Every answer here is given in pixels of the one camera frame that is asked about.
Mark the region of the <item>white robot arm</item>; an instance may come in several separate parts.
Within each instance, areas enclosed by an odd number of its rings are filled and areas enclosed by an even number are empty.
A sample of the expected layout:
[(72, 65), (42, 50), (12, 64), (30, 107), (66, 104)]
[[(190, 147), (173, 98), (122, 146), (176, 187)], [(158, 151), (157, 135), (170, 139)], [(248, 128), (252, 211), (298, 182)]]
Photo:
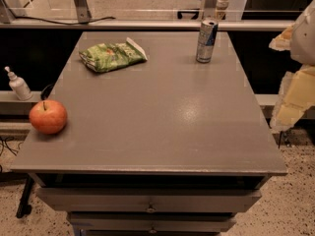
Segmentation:
[(290, 58), (301, 64), (297, 72), (284, 74), (272, 112), (271, 129), (284, 132), (315, 105), (315, 0), (293, 25), (272, 39), (269, 47), (277, 51), (288, 50)]

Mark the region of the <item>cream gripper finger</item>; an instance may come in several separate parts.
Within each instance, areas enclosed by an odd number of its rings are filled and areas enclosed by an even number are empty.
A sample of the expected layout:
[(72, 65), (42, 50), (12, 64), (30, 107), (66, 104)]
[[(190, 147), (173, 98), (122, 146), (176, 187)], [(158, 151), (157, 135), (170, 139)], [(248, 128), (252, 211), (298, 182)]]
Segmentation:
[(286, 72), (272, 112), (274, 132), (292, 128), (306, 110), (315, 105), (315, 67), (303, 65), (297, 72)]
[(277, 51), (290, 50), (291, 48), (291, 36), (292, 36), (293, 26), (286, 28), (281, 34), (272, 39), (269, 47)]

